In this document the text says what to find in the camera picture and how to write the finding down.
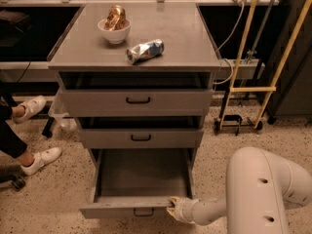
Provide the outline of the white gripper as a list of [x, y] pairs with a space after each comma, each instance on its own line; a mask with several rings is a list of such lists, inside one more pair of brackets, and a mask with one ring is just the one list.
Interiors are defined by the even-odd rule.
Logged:
[[167, 212], [173, 218], [184, 223], [193, 223], [194, 216], [192, 209], [198, 200], [192, 200], [189, 198], [178, 198], [173, 196], [170, 198], [171, 205], [167, 207]]

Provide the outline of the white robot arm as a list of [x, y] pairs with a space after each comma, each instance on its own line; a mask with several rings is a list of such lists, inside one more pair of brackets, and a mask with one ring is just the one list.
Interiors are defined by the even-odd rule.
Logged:
[[227, 165], [224, 197], [170, 201], [167, 212], [180, 222], [209, 225], [224, 216], [227, 234], [290, 234], [286, 210], [312, 201], [312, 175], [291, 160], [244, 147]]

